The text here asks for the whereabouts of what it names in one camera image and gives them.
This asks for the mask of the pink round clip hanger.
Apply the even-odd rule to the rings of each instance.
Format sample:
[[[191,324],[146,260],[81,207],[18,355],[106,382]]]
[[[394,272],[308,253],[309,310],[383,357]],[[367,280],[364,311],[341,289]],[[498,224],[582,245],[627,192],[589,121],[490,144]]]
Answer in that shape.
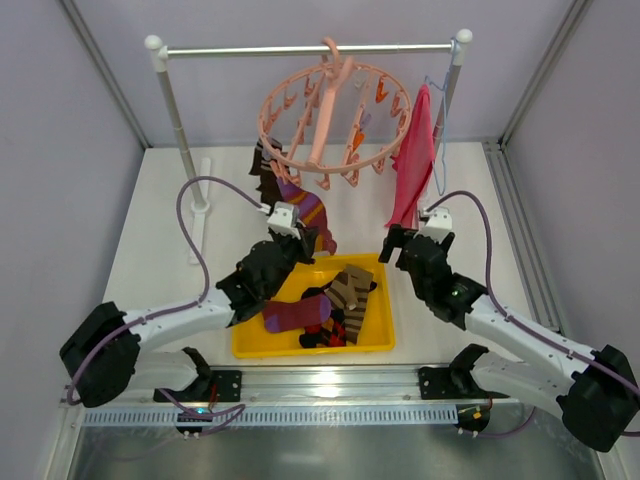
[[[285,173],[279,174],[276,172],[276,159],[274,155],[287,155],[290,152],[290,143],[297,130],[300,117],[303,115],[305,107],[307,106],[307,100],[304,98],[305,85],[307,83],[316,83],[320,76],[321,74],[319,72],[315,72],[310,80],[301,78],[289,85],[285,93],[276,96],[272,106],[274,110],[282,106],[282,100],[285,95],[289,97],[295,95],[297,99],[289,109],[280,113],[276,123],[268,134],[268,142],[263,143],[262,141],[264,150],[268,152],[265,153],[265,156],[270,157],[271,168],[275,175],[283,179],[285,183],[293,183],[296,186],[301,185],[301,176],[303,173],[312,172],[300,173],[291,167],[285,166],[283,168]],[[329,138],[321,160],[321,163],[324,165],[338,166],[342,163],[347,136],[354,123],[356,109],[361,101],[360,87],[366,77],[367,73],[365,71],[354,73],[349,80],[343,84],[337,95]],[[369,125],[362,129],[362,132],[365,134],[365,139],[357,149],[359,159],[365,160],[376,155],[393,141],[397,134],[398,120],[400,118],[399,116],[392,115],[393,110],[396,107],[403,108],[405,106],[412,109],[409,93],[407,98],[399,96],[396,85],[388,79],[381,81],[374,78],[371,81],[368,94],[366,95],[364,114],[371,113],[372,119]],[[319,186],[319,183],[323,180],[323,176],[321,174],[317,175],[321,177],[316,181],[316,184]]]

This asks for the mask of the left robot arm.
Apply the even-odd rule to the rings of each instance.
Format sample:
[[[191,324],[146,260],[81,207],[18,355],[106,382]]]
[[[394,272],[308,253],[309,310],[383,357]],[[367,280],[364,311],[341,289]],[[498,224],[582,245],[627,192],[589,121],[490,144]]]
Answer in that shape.
[[[261,313],[297,264],[314,263],[319,229],[298,225],[254,244],[235,270],[200,297],[160,309],[96,306],[59,350],[69,374],[66,403],[102,406],[122,394],[147,353],[200,332],[231,328]]]

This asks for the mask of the purple yellow patterned sock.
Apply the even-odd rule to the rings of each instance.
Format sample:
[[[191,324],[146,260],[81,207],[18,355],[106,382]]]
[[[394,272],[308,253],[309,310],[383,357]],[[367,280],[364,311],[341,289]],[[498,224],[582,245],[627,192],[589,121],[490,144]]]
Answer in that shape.
[[[262,311],[264,327],[269,333],[283,333],[321,325],[330,316],[331,301],[324,294],[297,302],[269,302]]]

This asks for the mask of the beige brown striped sock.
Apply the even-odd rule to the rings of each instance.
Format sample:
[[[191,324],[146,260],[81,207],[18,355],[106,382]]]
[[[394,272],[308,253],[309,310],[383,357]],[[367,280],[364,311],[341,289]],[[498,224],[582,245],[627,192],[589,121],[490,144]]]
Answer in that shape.
[[[363,327],[369,295],[376,289],[373,273],[347,264],[324,289],[332,320],[342,327],[347,343],[356,344]]]

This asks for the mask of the red yellow argyle sock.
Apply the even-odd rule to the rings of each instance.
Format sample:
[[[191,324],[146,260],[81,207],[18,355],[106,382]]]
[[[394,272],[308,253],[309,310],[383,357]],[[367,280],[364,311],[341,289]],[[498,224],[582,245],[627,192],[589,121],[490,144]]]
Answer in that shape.
[[[299,336],[299,344],[305,349],[344,347],[346,333],[341,322],[329,319],[324,324],[306,327]]]

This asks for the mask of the dark brown sock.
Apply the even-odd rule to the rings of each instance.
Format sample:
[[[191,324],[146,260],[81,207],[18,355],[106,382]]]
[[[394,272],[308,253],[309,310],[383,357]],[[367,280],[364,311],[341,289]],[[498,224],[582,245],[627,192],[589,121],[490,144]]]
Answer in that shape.
[[[271,159],[269,156],[265,156],[265,153],[268,152],[264,150],[262,141],[258,140],[249,175],[255,176],[259,180],[256,191],[260,194],[261,202],[273,206],[276,202],[282,201],[283,197],[278,185],[278,177],[271,168]]]

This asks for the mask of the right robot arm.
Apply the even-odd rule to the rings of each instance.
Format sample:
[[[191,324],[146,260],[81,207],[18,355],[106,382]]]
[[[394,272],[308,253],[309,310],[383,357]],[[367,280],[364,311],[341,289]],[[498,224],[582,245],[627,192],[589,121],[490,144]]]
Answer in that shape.
[[[439,320],[492,341],[508,360],[481,345],[465,348],[450,364],[462,391],[499,393],[560,419],[582,444],[609,452],[639,412],[639,387],[626,355],[611,345],[596,350],[501,306],[493,292],[452,270],[455,235],[443,229],[390,226],[379,260],[393,252],[415,296]]]

